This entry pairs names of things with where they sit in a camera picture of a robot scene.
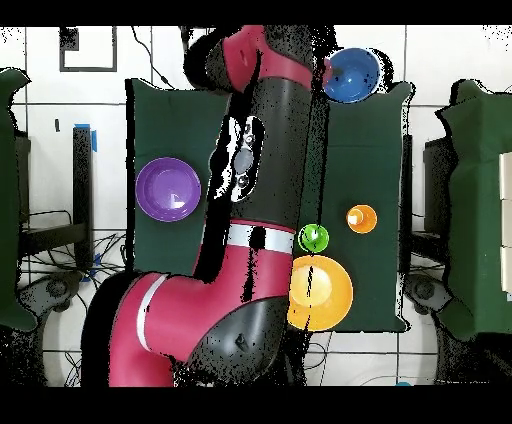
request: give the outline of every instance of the blue bowl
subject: blue bowl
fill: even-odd
[[[325,93],[340,103],[366,99],[377,88],[381,69],[377,57],[365,49],[351,48],[336,52],[330,59],[332,77]]]

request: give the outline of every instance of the purple bowl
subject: purple bowl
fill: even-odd
[[[151,218],[174,222],[186,218],[201,198],[194,169],[175,158],[158,158],[139,172],[135,193],[140,208]]]

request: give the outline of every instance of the table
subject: table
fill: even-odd
[[[165,91],[131,80],[135,102],[135,173],[149,161],[177,157],[189,163],[202,185],[197,209],[175,223],[158,222],[135,207],[135,269],[190,275],[201,240],[208,158],[226,109],[227,97],[201,91]],[[324,102],[330,108],[327,130],[321,119],[310,131],[300,225],[321,222],[330,235],[322,252],[345,267],[354,286],[354,303],[334,331],[399,332],[396,316],[402,104],[408,83],[352,105]],[[323,196],[319,170],[323,135],[328,155]],[[345,214],[365,203],[377,211],[378,225],[365,236],[353,233]],[[298,245],[294,255],[303,255]]]
[[[512,151],[512,96],[489,94],[476,82],[458,84],[441,111],[458,164],[450,177],[448,287],[454,299],[438,317],[459,340],[512,334],[512,302],[501,288],[499,155]]]

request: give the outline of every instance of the green cloth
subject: green cloth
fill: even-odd
[[[135,267],[190,275],[203,229],[208,159],[215,147],[227,97],[197,91],[164,91],[133,80],[135,94],[135,171],[152,159],[176,157],[189,163],[202,184],[196,211],[182,221],[158,222],[136,206]],[[395,316],[398,198],[402,153],[402,103],[411,86],[364,102],[331,103],[322,225],[329,246],[322,252],[342,264],[352,278],[354,303],[336,331],[404,331]],[[317,220],[321,140],[308,141],[301,226]],[[366,203],[378,214],[376,229],[353,233],[345,214]],[[304,254],[295,246],[295,256]]]
[[[191,275],[204,225],[208,161],[215,149],[227,97],[201,91],[165,91],[132,80],[135,98],[135,174],[159,157],[188,163],[199,176],[201,200],[177,222],[160,222],[135,207],[135,268]]]
[[[14,138],[14,115],[10,106],[13,95],[24,87],[29,79],[17,69],[0,72],[0,325],[21,331],[31,331],[37,319],[23,308],[16,297],[19,279],[18,243],[20,231],[20,204],[18,167]]]
[[[499,155],[512,151],[512,96],[462,82],[441,112],[459,162],[450,178],[448,287],[454,299],[438,315],[459,340],[512,333],[512,303],[501,289]]]
[[[354,288],[352,307],[333,331],[405,331],[395,305],[401,117],[411,90],[410,84],[400,83],[391,92],[360,103],[330,103],[321,216],[329,245],[320,255],[341,264]],[[312,131],[308,143],[300,227],[317,219],[322,141],[316,132]],[[367,204],[377,213],[377,226],[368,234],[357,234],[347,225],[348,210],[358,204]],[[298,243],[294,252],[304,255]]]

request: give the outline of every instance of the floor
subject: floor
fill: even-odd
[[[337,26],[338,44],[372,47],[386,53],[394,80],[416,87],[409,110],[413,136],[413,212],[422,215],[423,163],[426,141],[445,135],[434,112],[447,105],[450,89],[462,78],[476,78],[490,90],[512,85],[510,26]],[[123,80],[138,77],[166,88],[150,65],[179,89],[190,89],[182,72],[182,46],[177,27],[117,28],[117,72],[59,71],[58,28],[0,28],[0,67],[27,71],[31,82],[14,96],[12,111],[20,130],[32,140],[30,163],[31,212],[72,210],[72,127],[89,123],[97,131],[94,169],[94,237],[126,231],[125,91]],[[66,66],[112,66],[111,27],[80,27],[79,51],[65,54]],[[200,31],[194,33],[197,39]],[[55,120],[59,120],[56,131]],[[65,224],[65,214],[38,215],[32,227]],[[423,229],[414,217],[414,229]],[[106,248],[109,239],[97,246]],[[122,265],[119,246],[105,260]],[[26,258],[20,285],[48,272],[44,255]],[[418,264],[425,264],[413,258]],[[105,278],[98,273],[99,280]],[[81,283],[80,296],[88,304],[91,282]],[[80,333],[86,309],[79,298],[63,313],[53,312],[44,335],[44,360],[52,386],[78,385],[72,363],[80,359]],[[404,300],[403,316],[411,323],[404,334],[315,334],[306,357],[309,385],[432,384],[436,368],[435,329],[430,317],[416,314]]]

